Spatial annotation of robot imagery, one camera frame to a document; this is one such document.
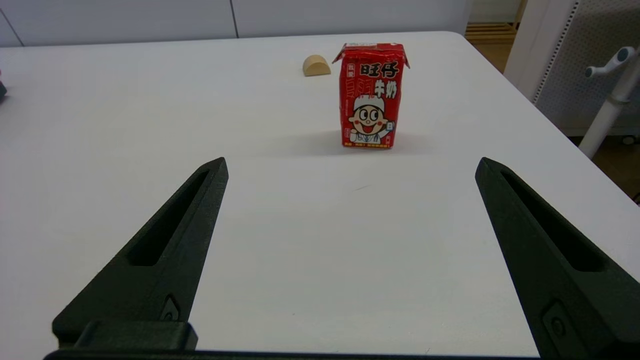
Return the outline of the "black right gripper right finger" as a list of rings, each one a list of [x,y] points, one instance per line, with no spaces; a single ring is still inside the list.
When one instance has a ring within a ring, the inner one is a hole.
[[[639,282],[509,167],[475,182],[540,357],[637,360]]]

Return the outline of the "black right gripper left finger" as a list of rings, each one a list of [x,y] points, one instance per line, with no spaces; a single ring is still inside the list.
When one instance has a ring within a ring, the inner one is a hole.
[[[229,173],[202,164],[52,322],[60,349],[195,349],[189,317]]]

